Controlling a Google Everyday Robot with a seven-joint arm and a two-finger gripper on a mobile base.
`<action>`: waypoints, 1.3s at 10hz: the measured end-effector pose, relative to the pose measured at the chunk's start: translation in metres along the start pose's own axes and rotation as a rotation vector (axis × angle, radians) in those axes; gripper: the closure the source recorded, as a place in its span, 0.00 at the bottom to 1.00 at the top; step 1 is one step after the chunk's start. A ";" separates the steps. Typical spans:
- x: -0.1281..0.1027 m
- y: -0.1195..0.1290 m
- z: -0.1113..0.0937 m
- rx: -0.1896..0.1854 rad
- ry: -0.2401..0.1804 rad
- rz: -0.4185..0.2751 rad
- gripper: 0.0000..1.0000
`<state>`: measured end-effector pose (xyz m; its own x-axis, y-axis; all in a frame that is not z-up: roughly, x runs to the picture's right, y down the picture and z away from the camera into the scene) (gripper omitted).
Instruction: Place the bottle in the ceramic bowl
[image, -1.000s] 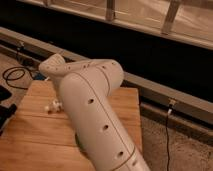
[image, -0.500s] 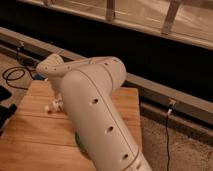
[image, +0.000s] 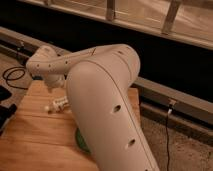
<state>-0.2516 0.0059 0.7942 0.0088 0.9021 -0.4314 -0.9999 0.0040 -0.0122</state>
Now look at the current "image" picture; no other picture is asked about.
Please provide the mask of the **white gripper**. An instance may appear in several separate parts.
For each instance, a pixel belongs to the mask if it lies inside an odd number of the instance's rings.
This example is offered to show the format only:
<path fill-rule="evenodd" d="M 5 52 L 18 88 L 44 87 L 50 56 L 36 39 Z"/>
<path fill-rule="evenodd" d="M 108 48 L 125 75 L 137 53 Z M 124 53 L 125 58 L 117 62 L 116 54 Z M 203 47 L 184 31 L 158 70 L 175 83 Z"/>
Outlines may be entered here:
<path fill-rule="evenodd" d="M 49 92 L 54 88 L 63 88 L 65 84 L 63 75 L 44 75 L 43 80 Z"/>

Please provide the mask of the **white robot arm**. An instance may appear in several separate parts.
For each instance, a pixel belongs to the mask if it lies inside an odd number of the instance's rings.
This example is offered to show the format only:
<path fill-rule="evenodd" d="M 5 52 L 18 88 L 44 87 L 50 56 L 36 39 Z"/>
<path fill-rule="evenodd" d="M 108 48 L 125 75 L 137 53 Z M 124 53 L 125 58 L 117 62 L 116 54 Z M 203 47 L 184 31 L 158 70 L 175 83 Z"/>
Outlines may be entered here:
<path fill-rule="evenodd" d="M 128 98 L 140 70 L 131 46 L 96 46 L 63 56 L 42 46 L 27 69 L 49 88 L 66 87 L 74 119 L 100 171 L 160 171 Z"/>

